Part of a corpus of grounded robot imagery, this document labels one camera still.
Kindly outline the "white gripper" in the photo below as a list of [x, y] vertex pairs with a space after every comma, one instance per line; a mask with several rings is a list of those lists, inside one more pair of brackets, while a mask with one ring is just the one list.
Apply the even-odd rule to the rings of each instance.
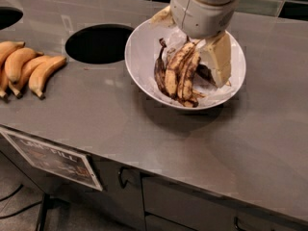
[[[177, 27], [192, 39], [211, 38], [224, 31], [239, 4], [239, 0], [170, 0], [155, 13], [150, 23], [154, 26]], [[231, 77], [231, 40], [226, 32], [207, 39], [198, 48], [200, 62], [211, 73], [217, 88], [222, 88]]]

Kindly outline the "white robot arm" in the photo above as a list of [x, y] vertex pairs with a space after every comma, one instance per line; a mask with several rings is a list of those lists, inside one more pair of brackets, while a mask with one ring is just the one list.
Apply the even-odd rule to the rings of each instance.
[[239, 0], [170, 0], [167, 7], [150, 19], [153, 25], [177, 26], [191, 39], [204, 39], [201, 59], [217, 88], [231, 77], [231, 39], [226, 32]]

